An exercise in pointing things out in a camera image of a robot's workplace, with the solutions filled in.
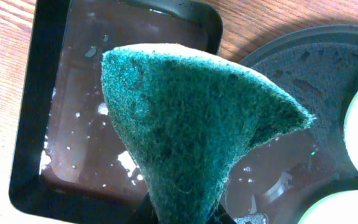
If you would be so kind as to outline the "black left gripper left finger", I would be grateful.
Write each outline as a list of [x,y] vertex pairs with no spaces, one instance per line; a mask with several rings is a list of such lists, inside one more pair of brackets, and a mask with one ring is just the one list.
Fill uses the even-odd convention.
[[129,224],[158,224],[158,217],[150,200],[149,193],[145,195],[142,203],[132,214]]

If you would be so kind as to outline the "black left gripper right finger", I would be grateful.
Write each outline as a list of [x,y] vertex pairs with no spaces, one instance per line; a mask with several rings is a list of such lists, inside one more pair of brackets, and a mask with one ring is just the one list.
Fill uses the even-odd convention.
[[214,210],[209,218],[209,224],[237,224],[226,212],[222,204]]

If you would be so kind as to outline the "green yellow sponge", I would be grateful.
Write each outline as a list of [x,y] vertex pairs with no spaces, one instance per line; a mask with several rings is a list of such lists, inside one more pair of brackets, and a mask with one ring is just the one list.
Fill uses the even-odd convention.
[[180,44],[108,50],[101,86],[160,223],[206,223],[239,160],[314,121],[263,74]]

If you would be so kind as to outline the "light blue plate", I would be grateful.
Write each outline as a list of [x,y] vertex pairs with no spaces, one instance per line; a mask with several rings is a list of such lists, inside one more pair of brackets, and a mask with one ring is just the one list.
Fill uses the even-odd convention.
[[358,224],[358,190],[322,198],[307,209],[298,224]]

